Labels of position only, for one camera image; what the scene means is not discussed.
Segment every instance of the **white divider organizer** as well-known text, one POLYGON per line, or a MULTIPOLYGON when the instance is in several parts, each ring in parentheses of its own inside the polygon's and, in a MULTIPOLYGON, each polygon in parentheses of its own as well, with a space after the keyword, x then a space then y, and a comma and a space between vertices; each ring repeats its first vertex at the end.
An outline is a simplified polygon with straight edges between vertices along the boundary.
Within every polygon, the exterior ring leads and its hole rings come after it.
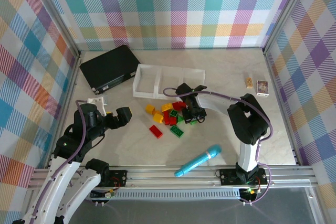
POLYGON ((133 96, 152 99, 180 100, 166 97, 165 88, 177 88, 183 82, 191 88, 204 85, 205 70, 139 64, 133 82, 133 96))

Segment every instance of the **white floor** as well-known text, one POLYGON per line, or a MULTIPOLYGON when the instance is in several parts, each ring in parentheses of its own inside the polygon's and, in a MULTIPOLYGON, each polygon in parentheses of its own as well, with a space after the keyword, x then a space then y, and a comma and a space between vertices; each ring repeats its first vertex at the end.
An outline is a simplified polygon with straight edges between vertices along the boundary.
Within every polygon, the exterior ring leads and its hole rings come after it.
MULTIPOLYGON (((247 89, 246 77, 266 80, 269 85, 269 97, 257 97, 258 102, 270 118, 274 127, 274 136, 261 147, 260 161, 267 164, 295 164, 285 126, 275 97, 274 88, 260 49, 213 49, 213 50, 135 50, 140 63, 205 69, 205 85, 211 90, 234 97, 246 93, 256 94, 255 89, 247 89)), ((103 52, 86 52, 84 61, 103 52)), ((152 116, 144 110, 147 104, 156 108, 166 104, 167 100, 134 98, 133 79, 130 79, 105 94, 108 97, 107 111, 115 112, 119 107, 129 106, 133 117, 131 122, 117 130, 106 132, 106 138, 85 157, 83 163, 99 158, 110 165, 182 165, 205 151, 213 144, 222 147, 222 153, 206 164, 234 165, 237 162, 240 141, 237 139, 230 119, 215 111, 207 110, 204 123, 195 125, 179 124, 184 131, 177 138, 164 124, 156 124, 152 116), (155 124, 163 136, 157 139, 149 131, 155 124)), ((73 123, 75 100, 93 98, 86 79, 78 74, 77 86, 70 104, 66 126, 73 123)))

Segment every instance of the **green lego brick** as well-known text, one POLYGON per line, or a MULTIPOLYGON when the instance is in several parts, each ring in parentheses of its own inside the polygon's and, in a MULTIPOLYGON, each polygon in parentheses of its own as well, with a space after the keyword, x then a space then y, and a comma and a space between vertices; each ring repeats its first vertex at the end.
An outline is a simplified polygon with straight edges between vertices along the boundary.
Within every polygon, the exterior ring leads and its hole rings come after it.
POLYGON ((178 115, 178 111, 177 111, 177 110, 172 110, 172 111, 170 112, 170 116, 177 117, 177 115, 178 115))
POLYGON ((180 130, 179 127, 175 125, 170 128, 170 131, 173 132, 178 138, 180 138, 184 133, 183 131, 180 130))
POLYGON ((183 121, 184 121, 183 116, 178 115, 178 116, 177 116, 177 123, 181 123, 181 122, 183 122, 183 121))

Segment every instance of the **purple cable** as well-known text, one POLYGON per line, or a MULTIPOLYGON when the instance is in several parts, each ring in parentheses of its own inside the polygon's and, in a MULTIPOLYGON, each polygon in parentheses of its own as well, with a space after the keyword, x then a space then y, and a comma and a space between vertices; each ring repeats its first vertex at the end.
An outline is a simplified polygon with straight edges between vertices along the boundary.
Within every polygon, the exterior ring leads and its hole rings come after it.
POLYGON ((270 139, 273 136, 274 130, 273 130, 273 126, 272 126, 270 120, 259 109, 257 109, 255 106, 253 106, 249 102, 246 102, 246 101, 244 101, 242 99, 238 99, 238 98, 234 98, 234 97, 229 97, 229 96, 224 95, 224 94, 220 94, 220 93, 216 93, 216 92, 210 92, 210 91, 192 91, 192 92, 185 93, 185 94, 167 94, 166 93, 167 90, 176 90, 176 88, 165 88, 163 90, 163 94, 165 96, 167 96, 167 97, 185 97, 185 96, 190 95, 190 94, 210 94, 210 95, 215 95, 215 96, 218 96, 218 97, 230 100, 230 101, 241 102, 241 103, 245 104, 246 106, 249 106, 254 111, 256 111, 262 117, 262 119, 265 120, 265 122, 268 124, 268 127, 270 129, 270 133, 269 133, 269 135, 267 137, 259 140, 259 143, 258 143, 258 146, 257 146, 257 150, 256 150, 256 162, 257 162, 258 165, 264 166, 264 167, 266 167, 268 169, 269 180, 268 180, 268 184, 267 184, 265 192, 259 198, 255 199, 252 202, 258 202, 258 201, 260 201, 265 196, 265 194, 267 193, 267 191, 269 189, 269 186, 270 186, 270 182, 272 180, 272 172, 271 172, 271 169, 269 168, 269 166, 266 165, 266 164, 259 163, 259 153, 260 153, 260 146, 261 146, 260 143, 263 142, 263 141, 266 141, 266 140, 270 139))
MULTIPOLYGON (((53 182, 55 180, 55 178, 56 178, 57 174, 60 172, 60 170, 62 170, 64 166, 66 166, 71 160, 73 160, 73 158, 79 153, 80 149, 82 149, 82 147, 83 147, 85 136, 86 136, 86 125, 85 125, 85 118, 84 118, 84 115, 83 115, 83 111, 82 111, 82 109, 79 105, 79 102, 86 102, 86 101, 77 100, 75 102, 76 105, 77 105, 77 108, 78 108, 78 112, 80 114, 80 118, 82 120, 82 125, 83 125, 83 127, 82 127, 83 128, 83 133, 82 133, 82 139, 80 141, 80 144, 79 144, 78 148, 75 150, 75 152, 63 164, 61 164, 61 166, 51 176, 52 180, 49 180, 48 183, 46 184, 45 188, 43 188, 43 191, 40 194, 40 197, 38 198, 38 200, 36 202, 36 206, 35 206, 35 209, 33 211, 32 216, 36 216, 38 208, 39 208, 39 206, 42 202, 42 199, 43 199, 44 195, 46 194, 49 186, 51 185, 51 182, 53 182)), ((35 221, 35 218, 31 218, 29 224, 33 224, 34 221, 35 221)))

